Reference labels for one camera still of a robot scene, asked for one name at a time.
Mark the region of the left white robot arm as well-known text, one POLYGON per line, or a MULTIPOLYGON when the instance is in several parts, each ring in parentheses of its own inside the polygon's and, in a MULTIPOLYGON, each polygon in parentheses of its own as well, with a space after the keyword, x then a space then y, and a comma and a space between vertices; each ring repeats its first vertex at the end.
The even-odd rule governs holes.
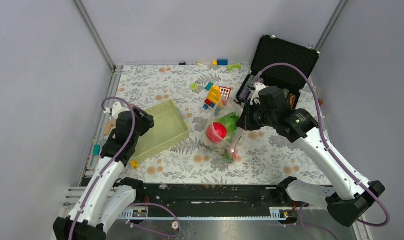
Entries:
POLYGON ((105 113, 116 119, 115 129, 102 147, 100 160, 87 188, 67 217, 53 224, 57 240, 104 240, 125 208, 140 205, 144 190, 131 183, 121 183, 118 193, 107 199, 119 175, 135 154, 141 136, 154 127, 153 116, 137 106, 115 102, 105 113))

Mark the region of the red toy apple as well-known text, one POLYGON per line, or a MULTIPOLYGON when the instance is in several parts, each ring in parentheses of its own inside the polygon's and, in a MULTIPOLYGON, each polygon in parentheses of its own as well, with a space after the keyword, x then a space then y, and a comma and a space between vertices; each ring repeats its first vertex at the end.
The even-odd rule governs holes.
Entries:
POLYGON ((211 143, 217 144, 220 143, 227 135, 227 131, 225 127, 218 123, 213 122, 212 124, 208 125, 207 129, 205 130, 205 137, 211 143))

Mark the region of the green toy leaf vegetable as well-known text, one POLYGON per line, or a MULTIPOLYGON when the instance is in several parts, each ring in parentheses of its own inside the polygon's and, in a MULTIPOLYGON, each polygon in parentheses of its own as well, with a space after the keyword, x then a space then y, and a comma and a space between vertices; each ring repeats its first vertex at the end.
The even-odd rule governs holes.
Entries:
POLYGON ((238 119, 239 117, 237 116, 237 114, 235 112, 231 112, 221 118, 216 119, 216 122, 222 124, 225 127, 228 135, 237 129, 236 122, 238 119))

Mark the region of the orange toy carrot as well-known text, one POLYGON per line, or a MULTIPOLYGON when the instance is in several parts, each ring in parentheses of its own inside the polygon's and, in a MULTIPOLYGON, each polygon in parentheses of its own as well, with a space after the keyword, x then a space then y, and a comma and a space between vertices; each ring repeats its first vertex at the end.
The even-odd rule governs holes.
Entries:
POLYGON ((237 151, 235 149, 224 149, 221 155, 222 161, 226 164, 231 164, 236 160, 237 151))

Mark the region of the clear pink dotted zip bag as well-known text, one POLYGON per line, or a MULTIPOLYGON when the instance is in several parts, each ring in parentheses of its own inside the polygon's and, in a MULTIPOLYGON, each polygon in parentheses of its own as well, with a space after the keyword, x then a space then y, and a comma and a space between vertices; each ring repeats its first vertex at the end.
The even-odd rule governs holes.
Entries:
POLYGON ((199 147, 231 164, 237 158, 237 144, 243 130, 236 126, 242 114, 240 105, 222 98, 212 109, 201 132, 199 147))

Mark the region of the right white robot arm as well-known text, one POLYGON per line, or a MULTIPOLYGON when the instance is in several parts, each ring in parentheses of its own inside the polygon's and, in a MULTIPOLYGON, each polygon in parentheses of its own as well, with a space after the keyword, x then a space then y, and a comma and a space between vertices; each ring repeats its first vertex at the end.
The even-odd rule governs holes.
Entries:
POLYGON ((254 93, 244 105, 236 126, 245 131, 273 128, 278 135, 301 149, 320 169, 331 186, 305 183, 288 177, 278 184, 278 203, 306 203, 326 210, 340 225, 350 227, 385 191, 356 171, 325 138, 318 122, 304 109, 291 109, 284 90, 254 84, 254 93))

